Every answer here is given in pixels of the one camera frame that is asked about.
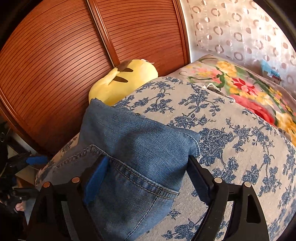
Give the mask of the person's left hand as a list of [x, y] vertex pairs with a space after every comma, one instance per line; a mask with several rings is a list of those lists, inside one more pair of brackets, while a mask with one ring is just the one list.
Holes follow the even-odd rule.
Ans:
[[22, 201], [21, 203], [17, 203], [15, 206], [15, 210], [17, 212], [19, 212], [19, 211], [24, 212], [25, 211], [25, 202]]

